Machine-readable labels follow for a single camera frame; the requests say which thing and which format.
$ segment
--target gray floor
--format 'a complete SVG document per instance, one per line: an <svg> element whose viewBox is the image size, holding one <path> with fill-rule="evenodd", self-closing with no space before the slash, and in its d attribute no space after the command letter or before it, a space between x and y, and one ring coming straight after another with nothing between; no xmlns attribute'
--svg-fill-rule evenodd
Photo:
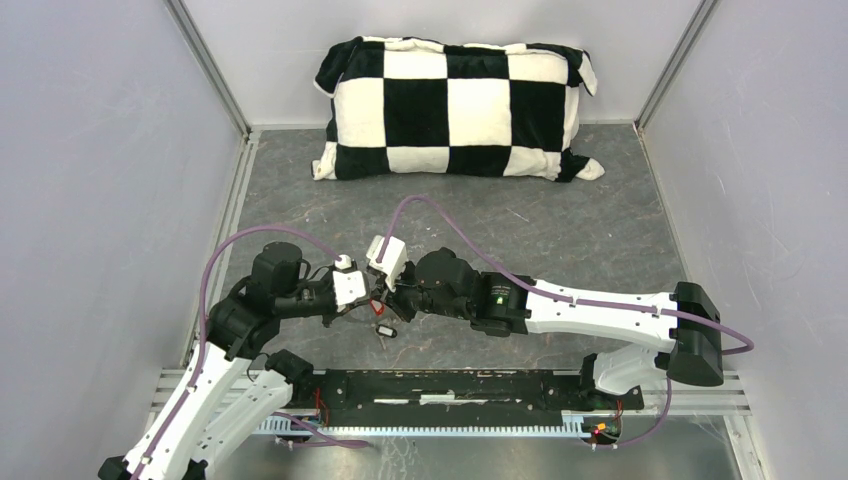
<svg viewBox="0 0 848 480"><path fill-rule="evenodd" d="M607 174L595 182L556 184L533 178L487 179L446 175L392 175L352 182L314 182L309 162L323 149L321 131L265 132L240 227L284 223L318 236L364 263L372 237L383 234L397 203L424 193L452 213L473 239L515 273L575 288L647 293L683 279L657 188L630 126L584 125L577 153L598 159ZM447 246L477 269L486 265L435 212L412 205L397 236L410 256ZM237 244L228 285L276 235ZM313 264L326 263L303 242ZM288 348L316 368L577 368L591 353L618 342L579 335L473 332L464 322L419 316L396 325L399 337L381 342L370 310L354 312L325 329L316 318L283 322L266 347ZM651 419L626 421L625 438ZM573 440L385 438L365 451L304 449L288 452L254 436L222 468L236 479L447 479L447 478L739 478L721 418L673 418L649 441L619 452L592 453Z"/></svg>
<svg viewBox="0 0 848 480"><path fill-rule="evenodd" d="M672 289L683 279L683 270L632 127L584 125L574 150L600 161L606 175L569 184L435 174L315 182L309 162L323 151L323 132L265 132L239 227L284 223L364 265L365 250L374 235L385 233L397 203L423 193L514 273L592 290ZM412 260L446 246L474 268L491 270L427 206L411 205L396 236L407 242ZM279 239L259 234L236 244L227 284L250 272L262 245ZM313 265L328 262L311 245L286 240L301 245ZM370 328L374 321L367 308L337 320L330 329L317 318L284 321L280 336L266 349L288 348L316 368L576 368L587 354L621 345L568 334L494 339L465 322L423 315L411 324L394 322L399 336L381 342Z"/></svg>

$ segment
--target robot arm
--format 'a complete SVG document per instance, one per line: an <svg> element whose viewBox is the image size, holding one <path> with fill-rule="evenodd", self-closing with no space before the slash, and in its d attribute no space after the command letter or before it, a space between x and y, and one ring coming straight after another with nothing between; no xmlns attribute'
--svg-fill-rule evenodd
<svg viewBox="0 0 848 480"><path fill-rule="evenodd" d="M496 272L477 272L465 260L442 248L417 264L407 260L406 246L390 239L387 255L376 261L382 237L368 251L369 271L378 277L370 291L363 272L349 257L325 267L315 280L300 277L302 254L289 243L267 245L254 260L250 277L242 279L209 315L207 358L192 358L176 392L188 389L183 405L178 395L141 441L124 457L106 461L103 480L127 480L145 465L143 480L211 478L227 458L275 410L288 404L300 377L312 367L288 351L277 352L266 362L266 371L223 413L209 423L215 409L236 378L259 355L266 342L279 333L279 320L321 316L332 320L353 308L380 301L405 321L417 312L466 320L473 330L490 336L570 332L631 342L616 352L592 354L584 359L577 396L606 399L622 396L643 382L665 377L679 382L715 386L722 383L721 344L718 332L673 317L642 311L612 310L579 303L581 298L628 303L696 313L718 322L718 313L696 284L680 283L674 293L620 295L561 287L519 276L542 292L569 296L572 303L528 291ZM188 382L202 365L194 387ZM580 403L591 410L595 407ZM155 438L165 419L176 412L161 439ZM144 452L158 445L151 457Z"/></svg>
<svg viewBox="0 0 848 480"><path fill-rule="evenodd" d="M677 310L719 323L718 311L697 284L680 282L674 292L625 295L517 277L543 292L571 297L567 303L529 292L501 273L477 272L447 248L430 252L414 264L406 260L406 245L392 237L378 262L383 240L375 237L368 249L368 268L378 276L375 297L402 320L410 321L421 311L468 320L473 330L491 336L568 332L630 342L619 351L584 360L586 388L612 395L665 377L705 387L723 382L717 330L646 313ZM593 305L581 299L591 299ZM607 308L610 305L637 308Z"/></svg>

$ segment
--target gray carpet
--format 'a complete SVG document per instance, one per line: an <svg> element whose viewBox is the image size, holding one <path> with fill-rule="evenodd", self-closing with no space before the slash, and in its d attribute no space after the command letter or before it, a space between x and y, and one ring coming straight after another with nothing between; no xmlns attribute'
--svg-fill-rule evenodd
<svg viewBox="0 0 848 480"><path fill-rule="evenodd" d="M397 203L422 193L514 273L623 293L669 290L683 279L657 187L629 125L581 126L575 153L593 156L607 173L594 182L569 184L435 174L315 182L310 161L320 157L323 138L320 130L262 134L240 228L284 223L363 266L371 239L385 233ZM412 260L446 246L475 269L491 270L425 205L408 208L396 236L407 242ZM259 234L236 244L227 285L250 272L265 243L281 239L300 245L313 265L329 263L299 239ZM421 314L410 324L389 321L399 335L381 340L374 322L367 308L330 329L318 318L285 320L265 350L288 348L316 368L577 368L585 355L622 345L570 334L493 338L464 321Z"/></svg>

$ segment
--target white wall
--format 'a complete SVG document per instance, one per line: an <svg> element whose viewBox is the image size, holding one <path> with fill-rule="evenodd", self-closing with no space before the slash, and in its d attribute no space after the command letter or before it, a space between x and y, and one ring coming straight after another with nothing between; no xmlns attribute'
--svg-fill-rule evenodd
<svg viewBox="0 0 848 480"><path fill-rule="evenodd" d="M844 478L848 4L722 2L648 153L695 281L757 349L734 359L776 478Z"/></svg>
<svg viewBox="0 0 848 480"><path fill-rule="evenodd" d="M326 122L327 98L312 79L327 49L358 35L583 47L599 93L581 102L581 121L633 120L698 0L185 3L248 121L267 125Z"/></svg>
<svg viewBox="0 0 848 480"><path fill-rule="evenodd" d="M0 65L0 477L91 479L179 359L239 136L161 1L4 2Z"/></svg>

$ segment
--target checkered pillow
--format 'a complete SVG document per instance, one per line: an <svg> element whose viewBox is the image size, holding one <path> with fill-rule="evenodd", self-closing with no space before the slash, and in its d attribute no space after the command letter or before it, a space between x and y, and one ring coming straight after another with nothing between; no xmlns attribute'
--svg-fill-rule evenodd
<svg viewBox="0 0 848 480"><path fill-rule="evenodd" d="M593 180L601 165L570 148L580 84L595 93L589 55L559 45L357 37L332 47L315 78L332 98L333 118L312 176Z"/></svg>

